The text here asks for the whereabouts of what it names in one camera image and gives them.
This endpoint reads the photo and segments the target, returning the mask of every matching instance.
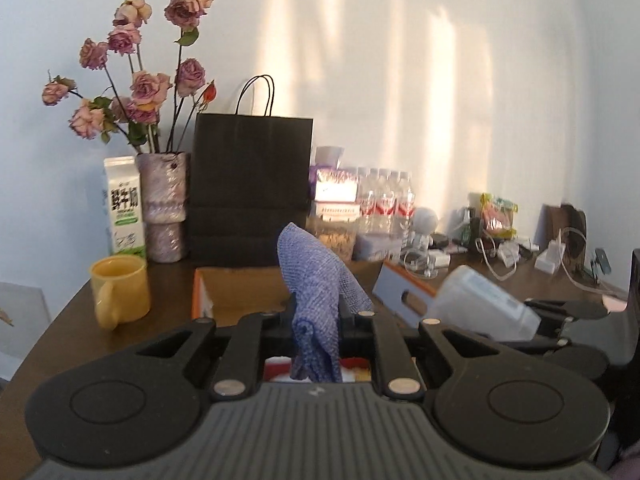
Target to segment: dried rose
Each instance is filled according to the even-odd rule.
[[[142,37],[133,23],[116,25],[107,38],[109,50],[113,50],[121,56],[135,53],[135,45],[140,44],[140,41],[142,41]]]
[[[180,63],[177,77],[177,92],[180,97],[194,95],[202,88],[206,81],[204,79],[204,68],[197,59],[190,57]]]
[[[102,70],[107,63],[108,46],[104,41],[96,44],[90,38],[84,40],[80,49],[80,65],[91,70]]]
[[[200,24],[200,16],[206,14],[213,0],[169,0],[164,16],[174,25],[187,30]]]
[[[154,108],[146,110],[144,105],[142,107],[138,107],[135,102],[129,101],[126,105],[126,109],[129,119],[135,123],[155,124],[159,120],[158,112]]]
[[[166,99],[166,94],[171,83],[167,74],[149,74],[144,70],[133,75],[131,88],[131,98],[136,106],[147,111],[151,109],[159,110]]]
[[[104,111],[101,108],[91,110],[90,102],[82,99],[82,104],[69,121],[69,126],[83,139],[93,139],[104,127]]]
[[[200,24],[197,14],[190,9],[189,4],[181,0],[170,3],[164,9],[164,16],[182,29],[194,28]]]
[[[121,97],[120,101],[122,101],[122,106],[127,108],[131,99],[129,97]],[[127,123],[129,121],[117,98],[114,98],[113,101],[111,101],[111,113],[113,113],[113,118],[117,123]]]
[[[52,81],[44,86],[42,91],[42,102],[47,106],[55,106],[62,99],[68,97],[69,87]]]
[[[141,27],[151,17],[151,6],[145,0],[124,0],[113,15],[113,25],[127,25],[132,23]]]

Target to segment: blue cloth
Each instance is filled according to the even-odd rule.
[[[313,235],[289,224],[278,238],[278,260],[289,291],[296,295],[291,327],[298,355],[293,379],[340,383],[338,298],[353,313],[373,304],[344,262]]]

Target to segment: milk carton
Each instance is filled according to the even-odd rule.
[[[145,228],[140,201],[140,172],[134,156],[104,159],[107,187],[104,205],[109,216],[111,254],[146,257]]]

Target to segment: water bottle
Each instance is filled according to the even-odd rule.
[[[411,230],[415,213],[415,193],[411,184],[411,174],[408,171],[400,173],[400,182],[398,183],[398,208],[396,209],[396,218],[398,226],[406,239]]]
[[[390,173],[390,170],[380,170],[376,193],[376,217],[380,232],[384,234],[393,232],[396,209],[396,190],[393,183],[389,182]]]
[[[358,168],[358,202],[360,203],[360,232],[370,233],[374,229],[373,219],[376,209],[376,186],[378,170]]]
[[[394,190],[394,194],[396,196],[396,201],[394,203],[394,217],[392,220],[392,228],[391,231],[393,234],[398,233],[398,199],[400,197],[400,172],[393,170],[389,173],[389,178],[387,179],[389,187]]]

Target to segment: flower vase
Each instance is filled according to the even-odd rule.
[[[169,264],[186,256],[183,222],[187,218],[188,165],[186,153],[138,155],[146,254],[153,262]]]

